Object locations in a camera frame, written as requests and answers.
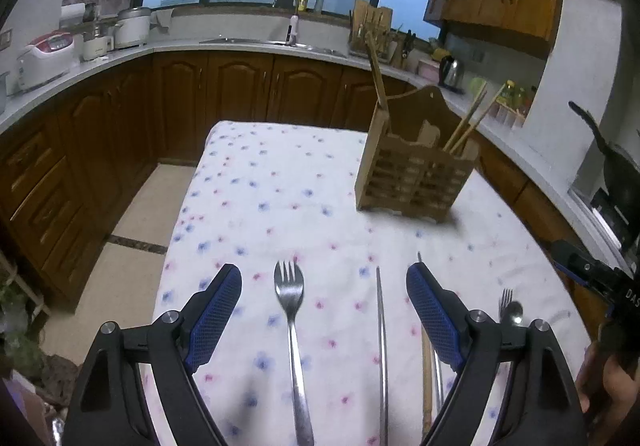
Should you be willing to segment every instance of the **rice cooker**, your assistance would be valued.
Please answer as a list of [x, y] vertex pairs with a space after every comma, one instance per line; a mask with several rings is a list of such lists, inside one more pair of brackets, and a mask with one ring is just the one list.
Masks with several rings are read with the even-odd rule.
[[113, 33], [116, 49], [132, 48], [146, 44], [149, 39], [150, 8], [130, 8], [118, 13]]
[[27, 90], [71, 69], [74, 61], [74, 37], [67, 32], [52, 32], [31, 40], [18, 55], [18, 84]]

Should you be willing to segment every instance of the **beige floor tile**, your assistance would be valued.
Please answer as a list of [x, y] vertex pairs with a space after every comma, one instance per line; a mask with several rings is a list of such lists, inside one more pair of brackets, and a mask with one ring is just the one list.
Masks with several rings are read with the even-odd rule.
[[158, 165], [118, 222], [113, 234], [168, 246], [195, 168]]
[[106, 244], [76, 313], [55, 313], [47, 321], [42, 350], [82, 363], [102, 323], [151, 323], [163, 262], [164, 255]]

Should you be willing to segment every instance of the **black frying pan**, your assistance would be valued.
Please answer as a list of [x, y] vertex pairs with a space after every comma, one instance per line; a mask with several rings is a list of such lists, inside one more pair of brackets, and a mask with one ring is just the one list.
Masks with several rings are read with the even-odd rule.
[[574, 111], [593, 132], [598, 150], [604, 155], [604, 182], [609, 200], [615, 204], [632, 227], [640, 225], [640, 168], [625, 149], [615, 143], [607, 143], [590, 113], [569, 102]]

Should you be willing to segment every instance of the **table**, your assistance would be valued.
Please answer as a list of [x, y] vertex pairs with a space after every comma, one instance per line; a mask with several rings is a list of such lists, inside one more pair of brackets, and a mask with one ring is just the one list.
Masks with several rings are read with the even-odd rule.
[[[225, 263], [242, 272], [242, 295], [212, 359], [194, 375], [230, 445], [294, 445], [284, 313], [273, 290], [278, 260], [297, 260], [305, 299], [296, 327], [316, 445], [375, 445], [379, 366], [375, 269], [385, 302], [389, 444], [418, 445], [422, 427], [420, 322], [404, 283], [423, 261], [469, 309], [497, 319], [503, 288], [524, 324], [549, 321], [572, 375], [587, 333], [570, 296], [523, 224], [473, 172], [441, 224], [358, 213], [354, 181], [366, 134], [221, 121], [211, 130], [164, 262], [154, 319], [181, 309]], [[447, 388], [454, 375], [443, 365]], [[500, 374], [474, 444], [487, 443], [506, 383]], [[175, 444], [153, 375], [143, 369], [163, 445]]]

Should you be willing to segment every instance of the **floral tablecloth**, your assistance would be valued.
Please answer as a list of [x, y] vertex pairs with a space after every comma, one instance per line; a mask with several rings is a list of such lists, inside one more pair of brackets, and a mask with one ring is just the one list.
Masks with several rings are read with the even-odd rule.
[[[589, 340], [556, 273], [508, 206], [473, 172], [439, 225], [359, 213], [354, 180], [366, 134], [222, 121], [175, 224], [154, 318], [181, 309], [225, 263], [242, 295], [212, 359], [194, 375], [230, 445], [296, 444], [286, 318], [273, 289], [276, 261], [297, 260], [305, 298], [296, 328], [316, 445], [379, 441], [375, 269], [380, 266], [388, 340], [389, 444], [418, 445], [422, 427], [420, 322], [406, 295], [420, 251], [445, 289], [497, 319], [505, 287], [525, 324], [551, 322], [574, 376]], [[487, 443], [507, 368], [500, 369], [474, 444]], [[146, 397], [159, 439], [174, 444], [150, 369]], [[450, 388], [452, 372], [444, 366]]]

